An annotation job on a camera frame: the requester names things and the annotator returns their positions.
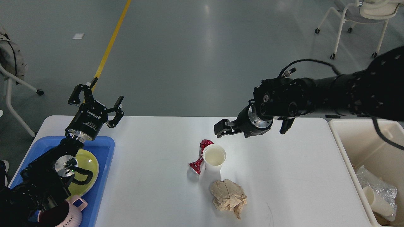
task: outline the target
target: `mug handle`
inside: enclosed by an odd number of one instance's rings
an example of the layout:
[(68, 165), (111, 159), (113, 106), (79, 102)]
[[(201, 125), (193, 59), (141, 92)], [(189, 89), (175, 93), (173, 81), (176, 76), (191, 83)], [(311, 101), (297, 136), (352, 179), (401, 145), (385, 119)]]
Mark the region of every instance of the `mug handle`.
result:
[(71, 199), (69, 199), (69, 202), (71, 204), (73, 204), (74, 202), (76, 202), (77, 200), (80, 200), (82, 202), (82, 204), (80, 206), (78, 206), (77, 208), (82, 211), (84, 210), (85, 207), (87, 207), (88, 203), (87, 201), (85, 201), (84, 199), (82, 199), (79, 195), (74, 195), (71, 197)]

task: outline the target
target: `black cable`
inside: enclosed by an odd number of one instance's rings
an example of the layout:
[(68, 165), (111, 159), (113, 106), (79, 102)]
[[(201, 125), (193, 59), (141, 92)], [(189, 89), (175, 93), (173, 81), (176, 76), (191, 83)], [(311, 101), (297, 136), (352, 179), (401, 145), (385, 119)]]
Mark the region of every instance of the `black cable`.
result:
[(404, 146), (401, 146), (401, 145), (399, 145), (399, 144), (397, 144), (397, 143), (395, 143), (395, 142), (393, 142), (393, 141), (387, 139), (387, 138), (381, 133), (380, 128), (379, 128), (379, 124), (377, 123), (377, 118), (372, 117), (372, 121), (373, 121), (373, 126), (375, 127), (375, 130), (376, 130), (377, 134), (379, 135), (379, 137), (380, 137), (383, 141), (385, 141), (386, 143), (390, 144), (390, 145), (393, 146), (393, 147), (396, 147), (396, 148), (398, 148), (398, 149), (404, 150)]
[(296, 63), (298, 63), (298, 62), (302, 62), (302, 61), (312, 61), (312, 62), (317, 62), (317, 63), (323, 64), (323, 65), (328, 65), (328, 66), (331, 67), (332, 71), (333, 71), (337, 76), (341, 74), (341, 73), (335, 68), (335, 66), (334, 66), (333, 64), (331, 64), (331, 63), (328, 63), (328, 62), (325, 62), (325, 61), (320, 61), (320, 60), (315, 60), (315, 59), (300, 59), (300, 60), (296, 60), (296, 61), (290, 63), (288, 66), (286, 66), (285, 68), (283, 68), (283, 69), (281, 70), (281, 72), (279, 73), (278, 78), (281, 78), (281, 77), (282, 77), (282, 74), (283, 74), (291, 65), (296, 64)]
[(17, 58), (15, 57), (15, 51), (14, 51), (14, 48), (13, 48), (13, 46), (11, 45), (10, 41), (7, 41), (7, 43), (10, 45), (11, 50), (13, 51), (15, 76), (17, 76)]

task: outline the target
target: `white cup in bin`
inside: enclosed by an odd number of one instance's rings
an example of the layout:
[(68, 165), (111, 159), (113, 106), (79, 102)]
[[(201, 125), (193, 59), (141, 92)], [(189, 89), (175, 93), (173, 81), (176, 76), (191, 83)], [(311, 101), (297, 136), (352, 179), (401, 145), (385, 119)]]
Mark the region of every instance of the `white cup in bin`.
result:
[(371, 187), (364, 187), (363, 192), (365, 193), (366, 199), (368, 200), (372, 211), (383, 216), (390, 216), (394, 213), (393, 207), (381, 196), (376, 194), (376, 192)]

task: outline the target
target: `chair leg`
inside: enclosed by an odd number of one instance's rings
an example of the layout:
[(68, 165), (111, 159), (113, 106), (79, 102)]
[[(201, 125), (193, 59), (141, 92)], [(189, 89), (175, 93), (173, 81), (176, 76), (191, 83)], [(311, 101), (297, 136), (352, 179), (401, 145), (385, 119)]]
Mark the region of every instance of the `chair leg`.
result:
[(335, 42), (335, 47), (334, 47), (334, 53), (331, 55), (331, 59), (335, 58), (335, 55), (337, 54), (337, 49), (338, 49), (338, 44), (339, 44), (339, 39), (341, 37), (341, 32), (342, 32), (342, 25), (345, 22), (345, 14), (347, 12), (347, 7), (345, 7), (344, 11), (342, 11), (341, 15), (341, 21), (339, 23), (339, 29), (338, 29), (338, 35), (337, 35), (337, 41)]
[(43, 95), (43, 94), (44, 94), (44, 92), (43, 92), (41, 89), (36, 89), (36, 88), (34, 88), (34, 87), (33, 87), (32, 85), (30, 85), (29, 83), (27, 83), (27, 82), (21, 80), (20, 78), (16, 77), (15, 75), (13, 75), (13, 74), (11, 74), (11, 73), (9, 73), (9, 72), (8, 72), (7, 70), (5, 70), (1, 65), (0, 65), (0, 72), (1, 72), (4, 76), (9, 77), (10, 79), (15, 80), (15, 81), (19, 82), (20, 84), (26, 86), (28, 89), (34, 91), (34, 92), (37, 93), (38, 95)]
[(328, 15), (330, 14), (330, 12), (333, 11), (338, 17), (340, 17), (341, 15), (339, 14), (339, 12), (334, 8), (334, 7), (330, 7), (326, 14), (324, 15), (323, 19), (321, 20), (319, 26), (317, 27), (318, 29), (320, 29), (320, 27), (323, 25), (324, 21), (327, 19)]
[(380, 51), (381, 43), (383, 42), (383, 38), (384, 38), (384, 34), (386, 33), (386, 29), (387, 29), (387, 24), (388, 24), (388, 22), (389, 22), (389, 20), (387, 19), (387, 20), (385, 20), (384, 23), (383, 23), (383, 30), (382, 30), (382, 32), (381, 32), (381, 36), (380, 36), (380, 39), (379, 39), (379, 44), (377, 45), (376, 52), (373, 53), (373, 55), (375, 55), (374, 57), (376, 57), (376, 55), (377, 55), (377, 54), (379, 53), (379, 51)]
[(7, 94), (6, 94), (6, 104), (7, 108), (10, 110), (11, 114), (17, 119), (17, 121), (24, 127), (24, 129), (28, 132), (28, 134), (32, 137), (35, 137), (35, 133), (32, 129), (25, 123), (25, 121), (17, 114), (14, 110), (13, 106), (11, 105), (11, 88), (13, 85), (13, 80), (7, 80)]
[(6, 95), (7, 95), (7, 83), (4, 82), (3, 96), (1, 97), (0, 101), (3, 101), (3, 98), (5, 98)]
[(352, 25), (348, 28), (348, 33), (351, 33), (357, 23), (352, 22)]

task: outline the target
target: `caster wheel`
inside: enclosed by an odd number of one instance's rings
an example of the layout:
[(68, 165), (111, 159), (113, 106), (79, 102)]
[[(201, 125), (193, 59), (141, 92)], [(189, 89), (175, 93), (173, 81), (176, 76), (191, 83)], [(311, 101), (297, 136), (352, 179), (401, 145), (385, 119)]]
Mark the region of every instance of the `caster wheel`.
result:
[(36, 91), (36, 93), (37, 93), (39, 96), (41, 96), (41, 95), (43, 95), (45, 92), (42, 91), (41, 89), (38, 89), (38, 90)]

